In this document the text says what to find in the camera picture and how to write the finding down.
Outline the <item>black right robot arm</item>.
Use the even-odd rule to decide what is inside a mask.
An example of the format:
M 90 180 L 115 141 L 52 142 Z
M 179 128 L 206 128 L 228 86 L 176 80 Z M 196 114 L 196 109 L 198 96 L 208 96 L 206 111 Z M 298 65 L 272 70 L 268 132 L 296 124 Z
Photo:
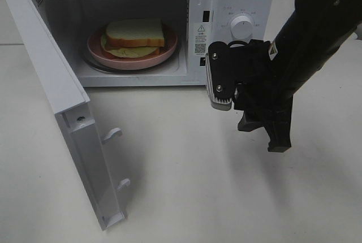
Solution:
M 295 0 L 273 42 L 229 49 L 229 64 L 244 110 L 240 131 L 265 128 L 270 152 L 291 147 L 294 94 L 338 51 L 361 23 L 361 0 Z

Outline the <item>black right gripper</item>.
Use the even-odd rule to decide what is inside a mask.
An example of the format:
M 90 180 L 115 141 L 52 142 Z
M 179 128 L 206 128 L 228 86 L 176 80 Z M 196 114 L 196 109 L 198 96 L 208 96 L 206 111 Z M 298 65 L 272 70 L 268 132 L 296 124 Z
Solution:
M 270 66 L 271 42 L 250 40 L 246 43 L 236 40 L 227 45 L 235 74 L 234 109 L 244 111 L 238 123 L 238 131 L 252 132 L 264 127 L 270 138 L 268 151 L 284 153 L 291 147 L 293 98 L 272 100 L 272 92 L 277 88 L 280 74 Z M 258 114 L 251 111 L 256 109 L 271 109 L 263 123 Z

